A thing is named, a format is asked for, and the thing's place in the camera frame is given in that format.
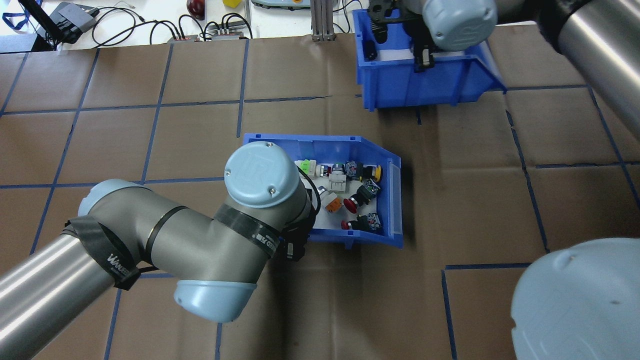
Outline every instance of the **black tape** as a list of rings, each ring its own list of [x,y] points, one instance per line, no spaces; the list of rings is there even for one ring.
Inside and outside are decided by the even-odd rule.
[[[158,220],[158,222],[154,226],[154,229],[151,230],[151,234],[149,234],[149,239],[147,239],[147,244],[145,245],[145,252],[144,254],[142,254],[142,260],[146,261],[147,263],[150,263],[151,265],[154,264],[153,261],[151,260],[151,250],[154,247],[154,242],[156,242],[156,237],[158,236],[160,229],[162,229],[162,226],[164,225],[164,223],[167,222],[167,220],[169,220],[170,217],[172,217],[178,211],[183,209],[188,209],[188,208],[182,205],[176,206],[175,208],[167,211],[167,213],[164,214],[160,218],[160,220]]]
[[[140,277],[131,252],[111,230],[90,215],[69,219],[68,231],[80,239],[87,254],[115,280],[115,287],[129,290]]]
[[[222,204],[218,212],[213,216],[213,220],[220,222],[256,244],[269,256],[269,259],[273,257],[273,254],[278,249],[280,244],[278,231],[238,209]]]
[[[591,0],[540,0],[536,22],[540,33],[560,53],[558,37],[569,17]]]

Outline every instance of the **blue plastic bin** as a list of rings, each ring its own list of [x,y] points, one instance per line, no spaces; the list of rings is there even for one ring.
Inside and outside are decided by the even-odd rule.
[[[383,243],[403,247],[402,198],[400,194],[400,157],[361,136],[245,134],[243,143],[268,141],[283,148],[292,160],[313,159],[318,163],[356,160],[382,166],[382,191],[377,198],[377,212],[382,223],[379,233],[342,229],[313,229],[312,241],[344,243]]]
[[[487,90],[507,91],[486,42],[464,52],[436,57],[433,68],[414,72],[413,56],[403,60],[367,60],[364,42],[375,42],[371,20],[367,10],[354,10],[353,18],[357,81],[362,85],[364,107],[369,111],[447,103],[455,106],[459,102],[477,101]],[[387,41],[375,44],[378,54],[386,50],[410,49],[411,37],[404,32],[402,24],[389,24]]]

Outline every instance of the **blue joint cap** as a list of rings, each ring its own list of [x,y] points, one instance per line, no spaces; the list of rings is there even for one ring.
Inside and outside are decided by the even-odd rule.
[[[80,207],[78,208],[78,216],[83,217],[89,214],[91,208],[98,203],[98,201],[102,200],[103,197],[109,195],[112,192],[115,192],[124,188],[145,188],[142,185],[138,185],[135,183],[130,183],[121,179],[110,179],[105,180],[98,185],[91,188],[89,191],[89,195],[87,195],[80,202]]]
[[[248,282],[180,280],[173,299],[201,318],[232,322],[240,316],[256,287]]]
[[[251,142],[240,147],[225,166],[229,195],[250,208],[269,208],[287,200],[299,183],[293,160],[272,142]]]
[[[427,0],[422,17],[439,48],[462,51],[491,35],[498,9],[494,0]]]

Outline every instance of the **electrical component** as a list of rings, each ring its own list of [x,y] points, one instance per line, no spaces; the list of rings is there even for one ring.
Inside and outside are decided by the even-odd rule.
[[[318,186],[318,193],[320,194],[320,203],[328,213],[334,213],[342,207],[342,199],[324,186]]]
[[[347,175],[344,174],[344,164],[335,163],[329,174],[329,190],[333,192],[347,191]]]
[[[368,233],[375,233],[382,228],[382,223],[380,222],[378,213],[369,213],[367,215],[360,215],[356,220],[349,222],[343,220],[341,227],[343,230],[361,230],[367,231]]]
[[[346,171],[347,177],[352,180],[373,179],[379,182],[382,177],[382,167],[380,165],[366,167],[364,164],[353,160],[347,162]]]
[[[371,202],[371,199],[378,196],[380,193],[380,186],[376,184],[372,179],[365,180],[364,184],[362,184],[355,194],[350,196],[348,199],[344,199],[344,207],[349,210],[349,212],[355,214],[358,212],[358,208],[363,205],[367,205]]]
[[[312,179],[316,178],[316,161],[315,160],[296,160],[294,161],[304,173],[309,175]]]

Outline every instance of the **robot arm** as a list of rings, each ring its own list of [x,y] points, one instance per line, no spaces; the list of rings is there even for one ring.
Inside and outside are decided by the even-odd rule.
[[[235,320],[278,237],[297,231],[305,242],[316,210],[273,143],[233,153],[225,185],[229,196],[213,219],[123,180],[94,187],[80,217],[0,279],[0,359],[33,357],[110,287],[128,290],[141,260],[182,279],[174,299],[184,309]]]
[[[639,0],[371,0],[368,13],[380,44],[386,24],[404,24],[419,70],[434,66],[433,53],[485,41],[496,24],[536,21],[640,140]]]

